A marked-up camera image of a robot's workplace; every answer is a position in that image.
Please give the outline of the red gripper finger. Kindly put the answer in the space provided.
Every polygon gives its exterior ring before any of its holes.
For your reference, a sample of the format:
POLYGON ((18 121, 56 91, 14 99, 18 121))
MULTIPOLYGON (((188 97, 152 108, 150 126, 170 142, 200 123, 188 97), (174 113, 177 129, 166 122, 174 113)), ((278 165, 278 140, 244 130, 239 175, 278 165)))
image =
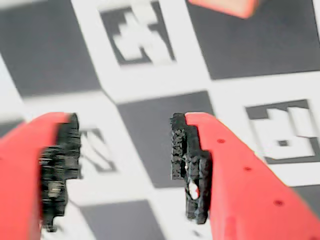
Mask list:
POLYGON ((317 240, 320 219, 228 127, 206 112, 171 120, 171 178, 185 214, 214 240, 317 240))
POLYGON ((49 112, 0 139, 0 237, 38 240, 54 232, 68 203, 67 180, 80 175, 75 113, 49 112))

